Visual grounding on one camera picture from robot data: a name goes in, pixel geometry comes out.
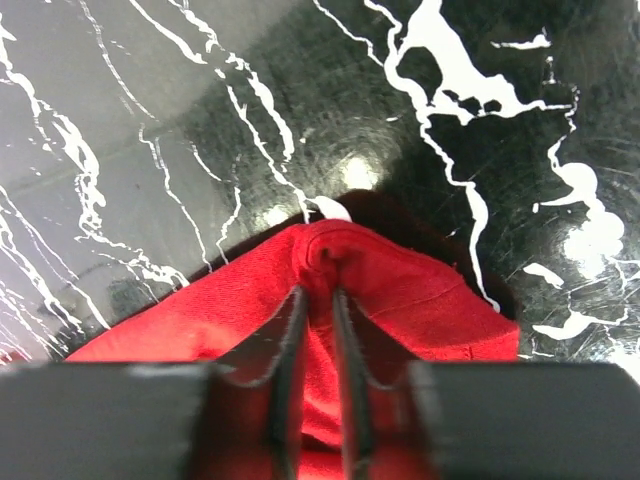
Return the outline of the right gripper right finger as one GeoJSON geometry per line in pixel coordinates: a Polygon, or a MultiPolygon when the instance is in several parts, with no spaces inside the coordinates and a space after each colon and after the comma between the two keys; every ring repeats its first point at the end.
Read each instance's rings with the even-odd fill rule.
{"type": "Polygon", "coordinates": [[[347,292],[332,298],[342,458],[348,479],[418,479],[420,442],[407,367],[417,358],[347,292]]]}

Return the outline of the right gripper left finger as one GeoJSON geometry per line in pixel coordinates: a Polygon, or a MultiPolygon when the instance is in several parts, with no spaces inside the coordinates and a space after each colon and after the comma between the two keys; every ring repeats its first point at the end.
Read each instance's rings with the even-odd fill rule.
{"type": "Polygon", "coordinates": [[[216,364],[214,477],[295,479],[301,450],[308,294],[295,286],[275,313],[216,364]]]}

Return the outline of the dark red t shirt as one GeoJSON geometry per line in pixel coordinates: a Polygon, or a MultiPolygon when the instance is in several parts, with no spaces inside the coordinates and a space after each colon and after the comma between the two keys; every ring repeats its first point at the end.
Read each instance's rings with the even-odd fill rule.
{"type": "Polygon", "coordinates": [[[287,227],[238,259],[130,317],[74,362],[214,360],[261,327],[295,286],[310,296],[299,475],[339,479],[332,295],[343,287],[374,323],[424,360],[513,361],[518,326],[450,262],[341,220],[287,227]]]}

